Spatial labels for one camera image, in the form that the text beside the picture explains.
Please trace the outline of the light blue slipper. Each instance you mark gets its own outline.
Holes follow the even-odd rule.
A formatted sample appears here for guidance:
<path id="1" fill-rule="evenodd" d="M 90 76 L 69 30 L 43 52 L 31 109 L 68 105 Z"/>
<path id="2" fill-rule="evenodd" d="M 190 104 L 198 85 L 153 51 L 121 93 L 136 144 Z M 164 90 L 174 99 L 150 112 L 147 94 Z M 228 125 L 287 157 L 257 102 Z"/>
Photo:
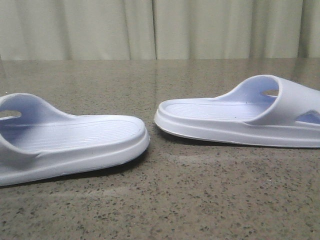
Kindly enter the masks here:
<path id="1" fill-rule="evenodd" d="M 144 122 L 127 115 L 72 115 L 42 98 L 14 93 L 0 99 L 0 184 L 9 186 L 127 163 L 150 137 Z"/>
<path id="2" fill-rule="evenodd" d="M 214 98 L 171 99 L 154 121 L 189 139 L 291 148 L 320 146 L 320 93 L 274 76 L 252 76 Z"/>

